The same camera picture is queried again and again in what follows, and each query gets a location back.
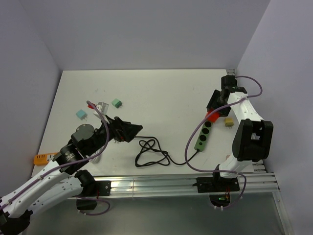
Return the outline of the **red cube plug adapter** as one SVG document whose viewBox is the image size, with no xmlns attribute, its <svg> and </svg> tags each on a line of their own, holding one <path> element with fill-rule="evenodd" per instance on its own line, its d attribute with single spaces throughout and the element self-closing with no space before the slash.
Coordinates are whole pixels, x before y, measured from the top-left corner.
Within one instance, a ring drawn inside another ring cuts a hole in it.
<svg viewBox="0 0 313 235">
<path fill-rule="evenodd" d="M 218 118 L 220 117 L 220 114 L 218 112 L 215 112 L 212 114 L 212 112 L 213 112 L 213 110 L 210 110 L 207 112 L 206 120 L 209 122 L 215 123 L 218 120 Z"/>
</svg>

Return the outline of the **yellow plug adapter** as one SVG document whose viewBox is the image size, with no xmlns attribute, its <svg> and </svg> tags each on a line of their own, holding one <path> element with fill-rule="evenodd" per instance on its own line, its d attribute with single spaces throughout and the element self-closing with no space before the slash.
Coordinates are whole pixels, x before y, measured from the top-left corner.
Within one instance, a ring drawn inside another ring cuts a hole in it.
<svg viewBox="0 0 313 235">
<path fill-rule="evenodd" d="M 224 119 L 224 125 L 227 128 L 232 128 L 234 126 L 234 121 L 231 117 L 227 117 Z"/>
</svg>

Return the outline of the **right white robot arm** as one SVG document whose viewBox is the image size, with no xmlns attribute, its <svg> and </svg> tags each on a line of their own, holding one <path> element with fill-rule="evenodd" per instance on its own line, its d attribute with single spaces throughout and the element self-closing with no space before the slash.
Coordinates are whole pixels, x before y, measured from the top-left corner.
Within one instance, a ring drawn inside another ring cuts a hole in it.
<svg viewBox="0 0 313 235">
<path fill-rule="evenodd" d="M 207 105 L 207 120 L 215 122 L 233 112 L 238 129 L 232 143 L 231 155 L 217 166 L 218 175 L 212 178 L 212 187 L 221 191 L 228 186 L 228 179 L 235 178 L 252 162 L 266 159 L 269 155 L 273 133 L 273 123 L 264 120 L 255 110 L 250 98 L 262 94 L 249 95 L 244 87 L 238 86 L 234 75 L 221 78 L 221 90 L 215 90 Z"/>
</svg>

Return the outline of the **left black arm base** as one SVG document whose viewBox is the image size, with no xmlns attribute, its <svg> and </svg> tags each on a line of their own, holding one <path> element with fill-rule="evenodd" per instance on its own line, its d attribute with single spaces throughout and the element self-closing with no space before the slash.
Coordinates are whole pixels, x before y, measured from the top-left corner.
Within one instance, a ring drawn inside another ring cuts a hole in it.
<svg viewBox="0 0 313 235">
<path fill-rule="evenodd" d="M 76 208 L 80 213 L 87 215 L 98 215 L 100 212 L 92 212 L 103 203 L 101 196 L 109 196 L 111 181 L 94 181 L 83 187 L 83 190 L 76 198 Z"/>
</svg>

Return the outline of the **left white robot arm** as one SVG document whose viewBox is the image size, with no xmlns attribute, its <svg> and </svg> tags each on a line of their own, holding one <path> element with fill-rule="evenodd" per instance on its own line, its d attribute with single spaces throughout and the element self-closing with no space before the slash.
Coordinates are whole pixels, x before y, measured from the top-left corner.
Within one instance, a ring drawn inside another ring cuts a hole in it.
<svg viewBox="0 0 313 235">
<path fill-rule="evenodd" d="M 106 117 L 99 128 L 78 126 L 68 144 L 39 173 L 0 199 L 0 232 L 18 235 L 39 211 L 81 193 L 91 195 L 95 191 L 94 178 L 81 168 L 98 157 L 109 141 L 130 142 L 142 128 L 119 117 Z"/>
</svg>

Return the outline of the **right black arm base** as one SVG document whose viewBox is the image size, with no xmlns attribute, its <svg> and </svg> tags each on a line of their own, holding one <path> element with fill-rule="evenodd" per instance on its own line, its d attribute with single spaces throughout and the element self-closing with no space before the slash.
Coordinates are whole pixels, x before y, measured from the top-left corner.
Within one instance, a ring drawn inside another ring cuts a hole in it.
<svg viewBox="0 0 313 235">
<path fill-rule="evenodd" d="M 209 199 L 214 208 L 224 209 L 230 205 L 231 192 L 240 190 L 237 178 L 217 177 L 198 177 L 193 184 L 197 188 L 198 193 L 218 193 L 209 195 Z"/>
</svg>

